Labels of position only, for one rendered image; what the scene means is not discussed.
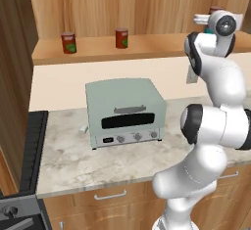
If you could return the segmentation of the grey oven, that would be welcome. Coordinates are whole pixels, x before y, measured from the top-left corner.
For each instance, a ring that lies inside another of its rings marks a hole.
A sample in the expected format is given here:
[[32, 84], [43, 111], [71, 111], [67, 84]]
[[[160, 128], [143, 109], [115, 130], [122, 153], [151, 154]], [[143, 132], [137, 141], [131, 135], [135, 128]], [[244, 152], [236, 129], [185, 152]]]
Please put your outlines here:
[[[17, 215], [14, 218], [5, 216], [4, 207], [16, 207]], [[26, 230], [52, 230], [45, 204], [35, 194], [0, 199], [0, 230], [6, 230], [27, 218], [32, 218], [33, 224]]]

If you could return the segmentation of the wooden drawer front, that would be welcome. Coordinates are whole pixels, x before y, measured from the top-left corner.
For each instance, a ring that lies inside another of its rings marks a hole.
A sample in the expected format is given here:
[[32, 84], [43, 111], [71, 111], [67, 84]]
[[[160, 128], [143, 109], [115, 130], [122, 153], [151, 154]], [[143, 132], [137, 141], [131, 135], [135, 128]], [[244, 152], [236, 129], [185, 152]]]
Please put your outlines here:
[[235, 189], [251, 187], [251, 164], [228, 167], [222, 176], [234, 174], [237, 170], [239, 175], [236, 177], [218, 179], [217, 192], [230, 193]]
[[50, 197], [44, 199], [44, 203], [47, 208], [97, 207], [102, 203], [110, 205], [129, 200], [150, 200], [155, 198], [151, 182], [146, 181]]

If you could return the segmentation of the pale green toaster oven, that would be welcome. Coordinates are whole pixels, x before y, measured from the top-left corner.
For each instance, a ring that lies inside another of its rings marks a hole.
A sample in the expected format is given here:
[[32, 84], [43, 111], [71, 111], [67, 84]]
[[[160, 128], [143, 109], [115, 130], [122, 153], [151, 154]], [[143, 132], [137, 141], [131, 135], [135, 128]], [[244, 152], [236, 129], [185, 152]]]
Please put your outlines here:
[[[149, 78], [119, 78], [85, 85], [86, 105], [92, 149], [147, 141], [162, 141], [167, 103]], [[146, 111], [116, 115], [114, 108], [144, 105]], [[157, 138], [150, 133], [156, 131]], [[133, 136], [140, 133], [136, 141]], [[124, 136], [120, 143], [118, 136]]]

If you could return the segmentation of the grey wall socket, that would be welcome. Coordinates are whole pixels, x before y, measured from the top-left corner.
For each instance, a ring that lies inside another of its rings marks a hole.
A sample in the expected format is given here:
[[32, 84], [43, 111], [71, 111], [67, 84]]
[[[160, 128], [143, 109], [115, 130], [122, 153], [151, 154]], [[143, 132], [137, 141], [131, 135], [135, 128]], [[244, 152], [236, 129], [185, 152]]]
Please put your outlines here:
[[186, 83], [192, 84], [192, 83], [196, 83], [197, 81], [198, 81], [198, 75], [193, 71], [192, 66], [189, 66], [187, 77], [186, 77]]

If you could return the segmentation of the open wooden wall cabinet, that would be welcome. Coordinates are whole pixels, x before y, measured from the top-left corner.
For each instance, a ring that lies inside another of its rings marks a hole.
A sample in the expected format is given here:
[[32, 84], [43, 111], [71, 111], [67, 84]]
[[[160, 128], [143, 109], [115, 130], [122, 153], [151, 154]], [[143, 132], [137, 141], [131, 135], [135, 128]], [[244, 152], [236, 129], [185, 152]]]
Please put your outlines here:
[[[222, 6], [248, 14], [251, 0], [31, 0], [38, 33], [32, 53], [37, 66], [178, 57], [193, 22]], [[127, 48], [116, 47], [116, 29], [127, 28]], [[75, 34], [76, 52], [65, 54], [61, 34]]]

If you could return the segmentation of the wooden cabinet door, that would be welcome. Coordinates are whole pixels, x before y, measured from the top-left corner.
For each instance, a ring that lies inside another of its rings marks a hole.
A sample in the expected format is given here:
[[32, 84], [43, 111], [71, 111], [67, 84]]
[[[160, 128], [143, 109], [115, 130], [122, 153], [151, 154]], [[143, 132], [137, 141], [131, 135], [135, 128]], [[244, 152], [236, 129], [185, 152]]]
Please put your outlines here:
[[20, 191], [38, 40], [31, 0], [0, 0], [0, 191]]

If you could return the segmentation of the black hob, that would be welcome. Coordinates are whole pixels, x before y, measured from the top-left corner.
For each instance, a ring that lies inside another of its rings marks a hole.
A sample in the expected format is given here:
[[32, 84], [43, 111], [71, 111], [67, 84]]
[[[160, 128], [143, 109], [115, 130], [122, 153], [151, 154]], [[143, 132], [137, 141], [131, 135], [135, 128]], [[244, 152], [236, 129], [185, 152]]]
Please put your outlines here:
[[27, 116], [21, 194], [35, 193], [48, 115], [47, 111], [38, 111]]

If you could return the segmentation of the dark oven knob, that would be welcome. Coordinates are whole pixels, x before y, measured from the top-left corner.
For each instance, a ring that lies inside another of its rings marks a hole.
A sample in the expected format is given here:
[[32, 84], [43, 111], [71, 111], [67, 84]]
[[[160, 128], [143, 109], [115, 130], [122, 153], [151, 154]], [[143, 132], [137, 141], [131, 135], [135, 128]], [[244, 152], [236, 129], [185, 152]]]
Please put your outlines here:
[[18, 209], [16, 207], [4, 207], [3, 211], [4, 215], [9, 218], [14, 218], [18, 213]]

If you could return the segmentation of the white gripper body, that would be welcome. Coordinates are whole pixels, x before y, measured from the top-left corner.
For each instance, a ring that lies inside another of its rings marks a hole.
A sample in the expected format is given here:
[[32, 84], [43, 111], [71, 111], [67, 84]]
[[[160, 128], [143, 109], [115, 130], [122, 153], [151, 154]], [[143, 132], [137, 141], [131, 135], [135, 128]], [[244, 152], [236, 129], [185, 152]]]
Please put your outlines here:
[[195, 14], [193, 21], [196, 24], [217, 24], [232, 21], [237, 25], [242, 24], [243, 15], [242, 14], [232, 14], [232, 13], [214, 13], [212, 15], [200, 15]]

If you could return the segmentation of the wooden base cupboard door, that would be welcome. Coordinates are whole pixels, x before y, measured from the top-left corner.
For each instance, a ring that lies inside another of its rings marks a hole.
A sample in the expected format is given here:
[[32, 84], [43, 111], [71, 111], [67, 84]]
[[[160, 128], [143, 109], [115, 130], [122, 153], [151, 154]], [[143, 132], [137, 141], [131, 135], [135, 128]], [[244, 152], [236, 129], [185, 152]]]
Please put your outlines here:
[[57, 217], [50, 220], [52, 230], [151, 230], [164, 210], [163, 200], [110, 207], [93, 212]]

